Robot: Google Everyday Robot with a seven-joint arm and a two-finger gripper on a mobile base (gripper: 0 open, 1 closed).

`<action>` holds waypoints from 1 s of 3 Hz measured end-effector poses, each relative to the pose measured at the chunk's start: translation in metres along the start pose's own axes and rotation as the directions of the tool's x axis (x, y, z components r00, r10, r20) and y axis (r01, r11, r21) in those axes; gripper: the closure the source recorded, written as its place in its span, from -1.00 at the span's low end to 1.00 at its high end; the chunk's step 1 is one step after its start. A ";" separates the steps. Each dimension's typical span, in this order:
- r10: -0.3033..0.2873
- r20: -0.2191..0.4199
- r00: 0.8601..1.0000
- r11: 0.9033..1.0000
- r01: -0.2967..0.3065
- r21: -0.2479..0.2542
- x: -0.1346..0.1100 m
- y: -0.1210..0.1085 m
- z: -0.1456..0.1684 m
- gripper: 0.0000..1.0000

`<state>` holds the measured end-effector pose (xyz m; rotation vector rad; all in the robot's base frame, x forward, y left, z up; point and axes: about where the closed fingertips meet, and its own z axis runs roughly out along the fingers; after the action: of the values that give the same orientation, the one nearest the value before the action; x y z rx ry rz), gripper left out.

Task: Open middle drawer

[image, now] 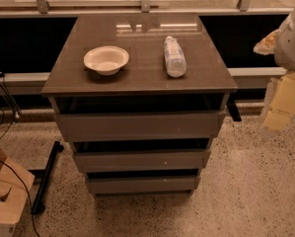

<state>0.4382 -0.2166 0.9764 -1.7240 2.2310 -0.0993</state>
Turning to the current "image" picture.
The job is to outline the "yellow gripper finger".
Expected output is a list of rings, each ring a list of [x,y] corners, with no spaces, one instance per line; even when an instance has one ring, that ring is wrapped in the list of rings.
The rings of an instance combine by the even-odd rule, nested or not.
[[[278,30],[272,31],[254,47],[254,52],[261,55],[270,55],[275,53],[276,39]]]
[[[258,133],[273,137],[295,116],[295,72],[280,79],[271,78],[267,84],[264,107],[258,119]]]

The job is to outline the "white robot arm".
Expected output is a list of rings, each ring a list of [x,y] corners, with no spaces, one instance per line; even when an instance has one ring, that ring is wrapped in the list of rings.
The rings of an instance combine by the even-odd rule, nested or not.
[[[264,107],[258,120],[258,132],[263,136],[273,137],[295,116],[295,9],[277,30],[255,45],[254,52],[273,54],[275,63],[286,70],[279,79],[269,80]]]

